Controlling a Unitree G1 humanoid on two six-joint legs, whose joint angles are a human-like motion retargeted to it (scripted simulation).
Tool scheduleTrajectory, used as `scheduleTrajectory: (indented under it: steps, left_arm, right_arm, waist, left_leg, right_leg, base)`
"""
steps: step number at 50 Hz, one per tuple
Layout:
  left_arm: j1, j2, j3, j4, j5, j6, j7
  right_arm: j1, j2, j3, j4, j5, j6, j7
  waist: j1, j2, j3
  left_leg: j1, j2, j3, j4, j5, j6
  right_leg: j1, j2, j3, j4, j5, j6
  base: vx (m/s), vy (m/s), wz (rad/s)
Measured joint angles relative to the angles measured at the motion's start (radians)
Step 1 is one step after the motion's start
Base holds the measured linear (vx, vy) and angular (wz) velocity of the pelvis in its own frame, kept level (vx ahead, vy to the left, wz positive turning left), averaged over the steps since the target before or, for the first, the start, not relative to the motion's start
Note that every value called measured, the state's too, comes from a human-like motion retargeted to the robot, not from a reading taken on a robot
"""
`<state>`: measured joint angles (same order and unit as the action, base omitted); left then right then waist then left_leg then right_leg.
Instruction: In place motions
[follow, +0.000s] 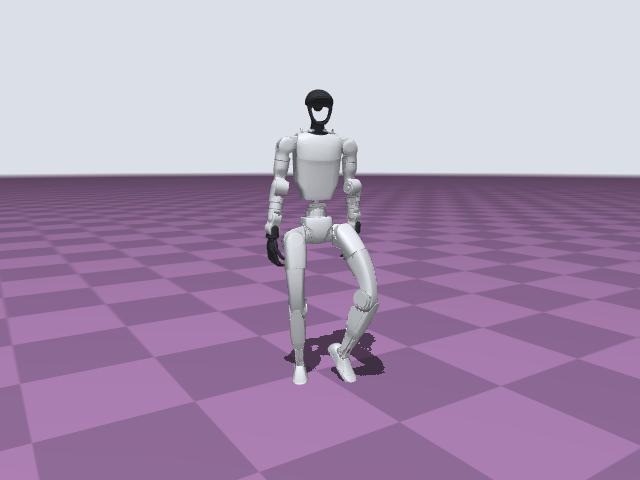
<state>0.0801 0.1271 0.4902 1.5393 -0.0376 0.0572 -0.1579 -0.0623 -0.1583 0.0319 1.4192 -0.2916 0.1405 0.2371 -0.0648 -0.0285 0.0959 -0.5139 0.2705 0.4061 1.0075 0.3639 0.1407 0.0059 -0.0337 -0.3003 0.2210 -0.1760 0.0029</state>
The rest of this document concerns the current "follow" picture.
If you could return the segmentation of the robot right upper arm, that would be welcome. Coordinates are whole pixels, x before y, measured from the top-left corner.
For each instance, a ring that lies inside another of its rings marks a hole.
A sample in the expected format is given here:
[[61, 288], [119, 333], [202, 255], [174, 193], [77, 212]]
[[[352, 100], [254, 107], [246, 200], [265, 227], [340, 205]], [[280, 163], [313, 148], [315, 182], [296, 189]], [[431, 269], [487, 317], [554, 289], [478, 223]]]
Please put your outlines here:
[[289, 168], [289, 153], [296, 148], [297, 136], [287, 136], [278, 140], [276, 144], [276, 154], [274, 161], [274, 179], [276, 180], [275, 193], [277, 195], [287, 195], [289, 191], [289, 182], [286, 181], [286, 175]]

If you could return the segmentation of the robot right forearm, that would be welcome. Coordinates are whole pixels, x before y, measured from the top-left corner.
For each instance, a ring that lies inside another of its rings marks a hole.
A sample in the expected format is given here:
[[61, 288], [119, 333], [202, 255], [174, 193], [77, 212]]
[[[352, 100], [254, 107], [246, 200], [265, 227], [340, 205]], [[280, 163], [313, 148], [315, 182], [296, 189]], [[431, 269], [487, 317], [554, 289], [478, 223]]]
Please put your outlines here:
[[278, 226], [280, 232], [280, 223], [282, 221], [282, 207], [284, 199], [281, 198], [282, 196], [274, 195], [275, 188], [276, 180], [274, 179], [270, 189], [268, 218], [267, 224], [265, 225], [265, 232], [269, 235], [271, 235], [271, 228], [275, 225]]

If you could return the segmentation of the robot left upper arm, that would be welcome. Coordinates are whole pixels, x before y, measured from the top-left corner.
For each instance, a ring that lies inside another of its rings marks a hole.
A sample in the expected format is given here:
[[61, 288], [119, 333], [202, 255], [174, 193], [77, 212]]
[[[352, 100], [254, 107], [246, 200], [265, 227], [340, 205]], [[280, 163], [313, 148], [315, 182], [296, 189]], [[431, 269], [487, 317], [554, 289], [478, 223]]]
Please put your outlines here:
[[349, 138], [340, 137], [342, 141], [343, 191], [352, 195], [361, 191], [361, 182], [355, 178], [357, 170], [357, 144]]

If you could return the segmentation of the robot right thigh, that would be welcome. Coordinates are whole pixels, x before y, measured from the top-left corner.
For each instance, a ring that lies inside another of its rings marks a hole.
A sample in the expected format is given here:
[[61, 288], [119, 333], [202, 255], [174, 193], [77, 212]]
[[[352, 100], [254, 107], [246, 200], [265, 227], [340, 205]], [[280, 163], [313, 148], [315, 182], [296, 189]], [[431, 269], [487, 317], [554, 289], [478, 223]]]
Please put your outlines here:
[[300, 310], [307, 315], [307, 299], [304, 297], [304, 278], [306, 268], [306, 240], [303, 226], [291, 229], [282, 236], [284, 248], [284, 269], [286, 271], [289, 308], [293, 313]]

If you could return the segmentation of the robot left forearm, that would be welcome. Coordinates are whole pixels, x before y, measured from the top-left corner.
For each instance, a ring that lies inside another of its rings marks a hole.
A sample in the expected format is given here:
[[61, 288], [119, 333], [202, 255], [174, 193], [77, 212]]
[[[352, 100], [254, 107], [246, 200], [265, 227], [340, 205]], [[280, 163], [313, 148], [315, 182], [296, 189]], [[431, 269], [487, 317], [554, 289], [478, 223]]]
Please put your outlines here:
[[360, 218], [361, 218], [360, 205], [359, 205], [360, 195], [361, 195], [361, 191], [352, 195], [347, 195], [345, 197], [347, 202], [347, 218], [348, 218], [347, 224], [350, 224], [354, 229], [355, 229], [356, 223], [360, 222]]

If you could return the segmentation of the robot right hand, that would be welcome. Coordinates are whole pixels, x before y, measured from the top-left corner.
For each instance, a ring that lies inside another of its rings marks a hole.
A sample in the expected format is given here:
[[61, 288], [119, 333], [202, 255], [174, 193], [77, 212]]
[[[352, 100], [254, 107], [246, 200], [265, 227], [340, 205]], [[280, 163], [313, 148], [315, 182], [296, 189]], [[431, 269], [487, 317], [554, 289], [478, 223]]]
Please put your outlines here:
[[[279, 262], [278, 256], [282, 259], [285, 260], [284, 256], [280, 253], [279, 249], [278, 249], [278, 243], [277, 243], [277, 238], [279, 238], [279, 228], [278, 226], [273, 226], [271, 228], [271, 235], [266, 233], [266, 238], [268, 238], [267, 241], [267, 253], [268, 253], [268, 258], [269, 260], [274, 263], [277, 266], [285, 266], [284, 264], [281, 264]], [[278, 256], [277, 256], [278, 254]]]

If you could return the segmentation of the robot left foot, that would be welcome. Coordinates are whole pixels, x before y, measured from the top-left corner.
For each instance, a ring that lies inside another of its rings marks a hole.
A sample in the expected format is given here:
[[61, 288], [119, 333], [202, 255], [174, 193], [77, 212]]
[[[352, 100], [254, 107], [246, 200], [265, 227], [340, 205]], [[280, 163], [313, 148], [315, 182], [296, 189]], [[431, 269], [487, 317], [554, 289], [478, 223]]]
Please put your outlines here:
[[[342, 355], [339, 355], [339, 349], [340, 349], [341, 344], [340, 343], [333, 343], [328, 347], [328, 352], [331, 355], [331, 357], [333, 358], [336, 368], [339, 372], [339, 374], [341, 375], [341, 377], [343, 378], [343, 380], [345, 382], [355, 382], [356, 381], [356, 374], [352, 368], [351, 362], [350, 362], [350, 358], [349, 357], [345, 357], [344, 359], [342, 358]], [[341, 351], [340, 351], [341, 353]], [[345, 353], [345, 351], [344, 351]], [[343, 354], [344, 354], [343, 353]]]

